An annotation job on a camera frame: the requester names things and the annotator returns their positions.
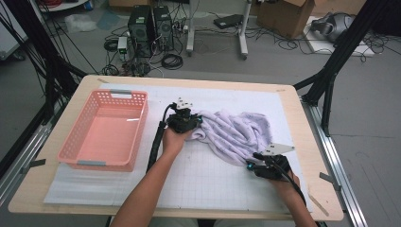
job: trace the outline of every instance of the forearm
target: forearm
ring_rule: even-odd
[[[114,226],[148,226],[175,155],[163,153],[129,194],[113,221]]]
[[[296,226],[298,226],[298,227],[309,227],[309,226],[316,227],[316,223],[313,220],[313,218],[310,216],[310,213],[307,210],[300,195],[298,195],[294,191],[294,193],[281,195],[280,197],[283,199],[289,212],[291,213]]]

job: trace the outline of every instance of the floor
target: floor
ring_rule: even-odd
[[[92,11],[71,9],[56,14],[58,20],[73,13],[86,13],[96,22],[97,29],[71,33],[69,36],[95,68],[87,64],[65,35],[61,35],[71,62],[83,71],[94,73],[105,65],[104,38],[128,22],[125,13],[115,13],[104,7]],[[214,27],[213,14],[196,19],[196,25]],[[254,18],[250,26],[255,27]],[[306,43],[287,50],[287,43],[276,42],[271,35],[248,38],[249,56],[239,54],[237,36],[214,32],[196,34],[195,51],[188,57],[183,51],[183,67],[179,70],[152,70],[148,77],[168,79],[207,79],[255,83],[295,84],[317,72],[327,62],[328,55],[304,54]],[[400,39],[388,41],[381,54],[364,60],[351,58],[340,71],[334,90],[330,132],[339,157],[347,172],[357,201],[368,225],[396,226],[401,222],[401,183],[397,177],[401,159],[401,78]],[[40,83],[26,61],[0,61],[0,158],[12,146],[33,115],[44,103]],[[306,89],[299,91],[305,94]],[[0,203],[2,226],[105,226],[102,216],[42,216],[20,215],[8,211],[10,197]],[[329,226],[351,226],[345,218],[328,222]],[[293,226],[293,223],[270,222],[266,226]]]

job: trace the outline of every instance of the pink plastic basket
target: pink plastic basket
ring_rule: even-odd
[[[146,92],[94,90],[59,152],[59,161],[72,168],[132,171],[147,115]]]

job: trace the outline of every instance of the towel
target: towel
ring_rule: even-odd
[[[212,151],[225,162],[245,166],[253,160],[253,153],[267,148],[271,143],[270,124],[260,113],[230,115],[222,110],[217,113],[200,111],[203,122],[188,140],[207,143]]]

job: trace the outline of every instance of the person's left arm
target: person's left arm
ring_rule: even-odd
[[[171,129],[166,129],[162,155],[128,195],[115,215],[112,227],[148,226],[168,172],[183,148],[183,141],[188,133],[177,134]]]

